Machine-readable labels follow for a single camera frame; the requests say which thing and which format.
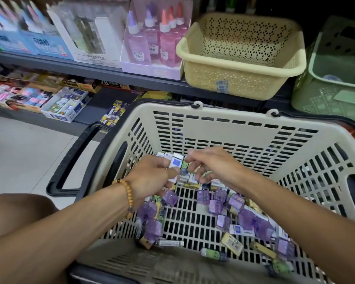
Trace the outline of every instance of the tiled floor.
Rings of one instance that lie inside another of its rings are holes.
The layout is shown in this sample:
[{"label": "tiled floor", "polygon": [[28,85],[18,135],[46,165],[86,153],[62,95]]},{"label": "tiled floor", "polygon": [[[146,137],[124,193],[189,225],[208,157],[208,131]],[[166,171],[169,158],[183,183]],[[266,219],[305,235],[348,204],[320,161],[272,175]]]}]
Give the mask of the tiled floor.
[{"label": "tiled floor", "polygon": [[[46,194],[46,185],[77,137],[0,117],[0,193]],[[64,188],[79,188],[98,142],[91,141]],[[51,198],[62,209],[74,197]]]}]

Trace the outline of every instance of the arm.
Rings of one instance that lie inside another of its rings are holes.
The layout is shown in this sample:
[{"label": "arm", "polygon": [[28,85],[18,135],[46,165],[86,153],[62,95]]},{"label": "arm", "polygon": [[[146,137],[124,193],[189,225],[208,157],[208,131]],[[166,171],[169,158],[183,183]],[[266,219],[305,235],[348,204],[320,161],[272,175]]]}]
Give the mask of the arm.
[{"label": "arm", "polygon": [[[178,172],[162,157],[145,156],[126,177],[135,208]],[[79,253],[123,219],[128,196],[114,184],[40,221],[0,237],[0,283],[49,283]]]},{"label": "arm", "polygon": [[190,170],[211,170],[200,182],[218,178],[253,200],[336,283],[355,283],[355,222],[308,201],[248,169],[219,147],[189,151]]}]

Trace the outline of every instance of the beige perforated basket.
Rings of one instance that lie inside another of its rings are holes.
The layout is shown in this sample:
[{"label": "beige perforated basket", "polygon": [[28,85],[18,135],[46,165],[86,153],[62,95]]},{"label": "beige perforated basket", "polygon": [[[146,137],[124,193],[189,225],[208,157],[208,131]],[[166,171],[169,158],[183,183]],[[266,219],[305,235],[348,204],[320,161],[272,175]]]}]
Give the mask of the beige perforated basket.
[{"label": "beige perforated basket", "polygon": [[274,96],[306,67],[303,33],[292,20],[210,13],[176,47],[187,82],[255,100]]}]

